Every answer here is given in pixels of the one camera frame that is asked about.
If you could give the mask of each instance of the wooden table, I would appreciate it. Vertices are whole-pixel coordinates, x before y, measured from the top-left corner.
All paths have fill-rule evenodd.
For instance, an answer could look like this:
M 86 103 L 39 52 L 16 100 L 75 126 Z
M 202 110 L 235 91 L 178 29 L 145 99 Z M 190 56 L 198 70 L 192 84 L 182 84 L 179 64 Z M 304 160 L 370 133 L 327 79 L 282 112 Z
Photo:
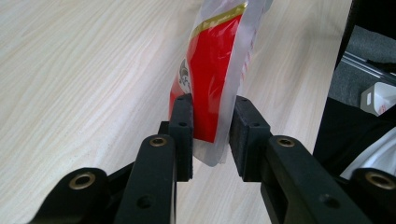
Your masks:
M 351 0 L 275 0 L 263 17 L 245 96 L 274 134 L 316 141 Z M 81 167 L 134 161 L 167 119 L 168 93 L 201 1 L 0 3 L 0 217 L 29 221 Z M 259 184 L 231 154 L 194 160 L 178 184 L 178 223 L 268 223 Z

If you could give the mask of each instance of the wood grain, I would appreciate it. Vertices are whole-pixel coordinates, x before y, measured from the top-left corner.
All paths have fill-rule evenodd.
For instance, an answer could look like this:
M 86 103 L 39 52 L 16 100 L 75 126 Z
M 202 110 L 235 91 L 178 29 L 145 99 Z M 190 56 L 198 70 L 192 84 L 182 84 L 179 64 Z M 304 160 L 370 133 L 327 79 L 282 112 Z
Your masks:
M 351 0 L 275 0 L 245 96 L 276 134 L 315 144 Z M 1 1 L 0 217 L 25 223 L 69 172 L 133 161 L 167 119 L 168 92 L 201 1 Z M 194 160 L 178 223 L 268 223 L 259 184 L 231 155 Z

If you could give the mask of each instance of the black metal frame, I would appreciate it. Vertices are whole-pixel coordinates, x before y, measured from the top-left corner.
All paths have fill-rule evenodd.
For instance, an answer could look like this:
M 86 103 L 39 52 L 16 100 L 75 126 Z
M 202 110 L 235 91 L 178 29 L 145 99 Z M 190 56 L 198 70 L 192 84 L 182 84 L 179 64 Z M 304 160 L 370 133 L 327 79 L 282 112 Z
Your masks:
M 169 122 L 146 138 L 136 161 L 107 176 L 96 168 L 66 175 L 31 223 L 175 223 L 177 181 L 192 178 L 191 96 L 176 99 Z M 230 146 L 245 182 L 262 182 L 273 223 L 395 223 L 396 177 L 359 169 L 330 176 L 296 139 L 272 136 L 246 98 L 237 97 Z

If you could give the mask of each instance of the white object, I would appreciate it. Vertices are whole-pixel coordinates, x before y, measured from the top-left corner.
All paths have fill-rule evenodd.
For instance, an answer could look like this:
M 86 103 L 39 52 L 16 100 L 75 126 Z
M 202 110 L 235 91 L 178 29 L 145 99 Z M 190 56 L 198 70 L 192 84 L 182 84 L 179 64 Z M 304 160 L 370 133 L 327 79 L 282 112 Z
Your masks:
M 377 82 L 361 94 L 361 109 L 376 116 L 396 105 L 396 87 Z
M 375 168 L 391 175 L 396 175 L 396 128 L 367 147 L 341 173 L 341 177 L 349 179 L 358 168 Z

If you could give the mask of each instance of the red bag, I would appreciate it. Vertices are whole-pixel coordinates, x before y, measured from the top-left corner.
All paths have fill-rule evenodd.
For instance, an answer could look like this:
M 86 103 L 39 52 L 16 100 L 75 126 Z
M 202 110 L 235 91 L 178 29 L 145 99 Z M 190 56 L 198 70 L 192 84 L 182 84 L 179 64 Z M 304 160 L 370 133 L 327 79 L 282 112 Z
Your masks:
M 206 0 L 195 21 L 169 107 L 179 95 L 192 94 L 193 154 L 207 165 L 225 156 L 236 94 L 265 6 L 260 0 Z

